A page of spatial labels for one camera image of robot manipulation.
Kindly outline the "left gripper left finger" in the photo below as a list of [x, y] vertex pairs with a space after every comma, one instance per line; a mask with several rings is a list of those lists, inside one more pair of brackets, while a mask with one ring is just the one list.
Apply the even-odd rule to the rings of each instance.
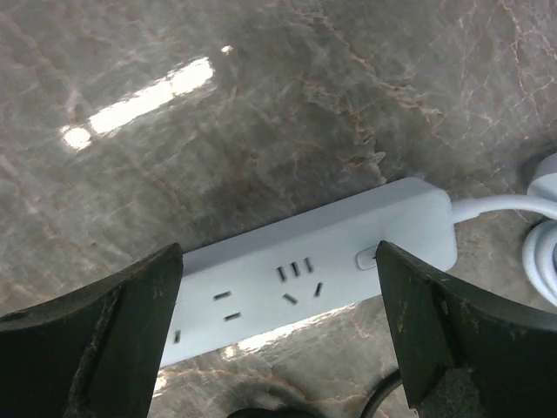
[[183, 274], [180, 245], [1, 319], [3, 417], [145, 417]]

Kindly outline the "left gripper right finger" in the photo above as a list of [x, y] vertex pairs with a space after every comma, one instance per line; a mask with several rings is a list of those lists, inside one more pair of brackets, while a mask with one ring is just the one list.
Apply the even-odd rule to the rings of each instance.
[[407, 403], [421, 417], [554, 417], [556, 316], [379, 243], [381, 295]]

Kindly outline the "light blue power strip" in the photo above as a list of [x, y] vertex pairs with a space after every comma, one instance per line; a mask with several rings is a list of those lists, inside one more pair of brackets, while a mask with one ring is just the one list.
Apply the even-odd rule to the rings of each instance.
[[401, 179], [186, 253], [162, 364], [379, 295], [383, 240], [450, 269], [448, 194]]

